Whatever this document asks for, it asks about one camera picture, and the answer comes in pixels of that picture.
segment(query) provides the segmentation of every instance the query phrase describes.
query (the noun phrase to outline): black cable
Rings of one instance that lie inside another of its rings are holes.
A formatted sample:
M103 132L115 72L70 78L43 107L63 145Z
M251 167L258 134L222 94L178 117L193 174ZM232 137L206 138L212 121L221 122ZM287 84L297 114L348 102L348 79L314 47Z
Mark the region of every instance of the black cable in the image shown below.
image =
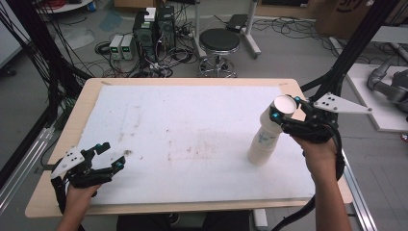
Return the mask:
M42 151L41 157L39 158L39 163L41 164L42 167L45 167L45 164L42 162L45 153L47 153L47 151L48 151L49 149L51 149L51 147L54 146L55 143L57 143L57 141L58 141L59 138L60 138L60 137L57 137L57 138L51 143L51 145L48 146L47 149L45 149L44 151Z

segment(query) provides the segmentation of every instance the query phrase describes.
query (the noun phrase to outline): human arm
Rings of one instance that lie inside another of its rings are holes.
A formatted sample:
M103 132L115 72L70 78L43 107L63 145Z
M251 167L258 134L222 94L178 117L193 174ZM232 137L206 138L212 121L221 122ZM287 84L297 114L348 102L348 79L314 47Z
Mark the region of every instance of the human arm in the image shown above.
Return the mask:
M76 189L72 185L69 185L63 218L56 230L77 231L81 221L85 217L92 195L100 187L101 185L96 185L85 189Z
M336 179L336 146L312 143L293 137L304 150L306 165L316 187L316 228L320 230L351 230L342 195Z

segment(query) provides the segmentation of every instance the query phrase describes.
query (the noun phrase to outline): white paper surface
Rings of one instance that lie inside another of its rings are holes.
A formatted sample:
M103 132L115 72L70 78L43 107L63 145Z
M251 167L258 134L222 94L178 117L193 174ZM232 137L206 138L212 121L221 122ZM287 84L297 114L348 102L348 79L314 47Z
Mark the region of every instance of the white paper surface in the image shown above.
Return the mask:
M276 87L105 86L79 143L108 141L94 168L125 155L94 204L305 199L314 184L301 149L282 134L269 162L246 152Z

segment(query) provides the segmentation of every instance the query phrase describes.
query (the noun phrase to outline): gray robot arm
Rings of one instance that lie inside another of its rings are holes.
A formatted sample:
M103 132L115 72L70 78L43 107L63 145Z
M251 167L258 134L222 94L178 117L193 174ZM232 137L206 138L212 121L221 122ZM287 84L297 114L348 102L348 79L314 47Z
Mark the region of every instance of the gray robot arm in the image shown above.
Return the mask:
M381 66L376 68L369 76L367 87L370 90L378 91L387 96L387 99L397 104L401 110L401 108L406 108L401 106L404 106L402 104L406 104L408 95L408 89L405 88L405 86L408 85L408 70L397 72L394 76L393 83L391 85L387 85L382 82L382 79L387 75L387 70L392 63L393 59L390 58Z

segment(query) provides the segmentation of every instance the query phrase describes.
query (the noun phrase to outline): wooden table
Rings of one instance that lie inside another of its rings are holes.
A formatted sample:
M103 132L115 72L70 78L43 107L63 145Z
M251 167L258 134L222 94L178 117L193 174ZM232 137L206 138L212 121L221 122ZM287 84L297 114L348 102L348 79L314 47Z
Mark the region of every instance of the wooden table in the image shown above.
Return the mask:
M87 81L80 97L69 117L61 137L51 155L48 165L54 165L72 146L78 144L82 131L87 125L89 115L95 105L99 92L103 86L270 86L279 87L282 93L302 96L302 92L293 79L197 79L197 78L168 78L168 79L90 79ZM293 118L303 119L304 114L298 110ZM339 182L344 203L352 201L351 193L345 180ZM234 209L256 209L269 207L299 206L307 200L268 201L214 201L192 203L151 203L126 205L92 205L90 215L135 214L159 212L189 212ZM57 217L61 213L57 206L55 194L50 184L50 171L45 171L27 206L26 216L29 218Z

